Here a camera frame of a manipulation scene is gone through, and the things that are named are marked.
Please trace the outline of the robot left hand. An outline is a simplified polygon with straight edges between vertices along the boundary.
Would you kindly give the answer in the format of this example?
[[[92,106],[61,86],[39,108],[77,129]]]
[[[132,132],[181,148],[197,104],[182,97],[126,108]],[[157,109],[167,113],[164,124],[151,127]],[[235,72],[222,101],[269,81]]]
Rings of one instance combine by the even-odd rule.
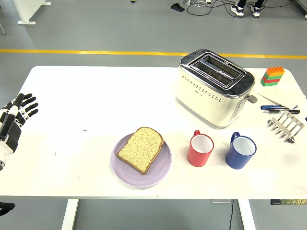
[[[3,169],[9,155],[18,146],[21,128],[25,122],[38,112],[36,97],[31,93],[18,94],[0,109],[0,168]]]

